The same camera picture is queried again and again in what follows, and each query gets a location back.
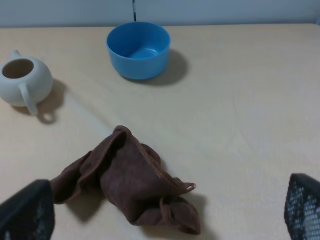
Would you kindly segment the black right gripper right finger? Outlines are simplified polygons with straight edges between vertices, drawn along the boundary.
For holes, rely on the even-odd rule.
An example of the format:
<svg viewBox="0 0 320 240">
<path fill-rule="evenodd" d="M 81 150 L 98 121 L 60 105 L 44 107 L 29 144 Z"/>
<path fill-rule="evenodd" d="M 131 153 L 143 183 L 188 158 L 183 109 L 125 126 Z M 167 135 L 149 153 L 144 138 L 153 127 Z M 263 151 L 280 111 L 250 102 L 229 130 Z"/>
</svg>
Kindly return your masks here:
<svg viewBox="0 0 320 240">
<path fill-rule="evenodd" d="M 290 176 L 284 221 L 292 240 L 320 240 L 320 182 L 304 173 Z"/>
</svg>

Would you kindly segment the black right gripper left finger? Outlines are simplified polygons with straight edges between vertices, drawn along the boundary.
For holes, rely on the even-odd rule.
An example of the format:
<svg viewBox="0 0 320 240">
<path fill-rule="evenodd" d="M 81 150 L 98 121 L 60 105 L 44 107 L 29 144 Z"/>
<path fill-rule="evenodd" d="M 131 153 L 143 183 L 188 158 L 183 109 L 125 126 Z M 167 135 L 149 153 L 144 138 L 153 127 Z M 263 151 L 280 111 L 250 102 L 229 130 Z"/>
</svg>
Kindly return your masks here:
<svg viewBox="0 0 320 240">
<path fill-rule="evenodd" d="M 49 240 L 55 228 L 50 181 L 37 179 L 0 204 L 2 240 Z"/>
</svg>

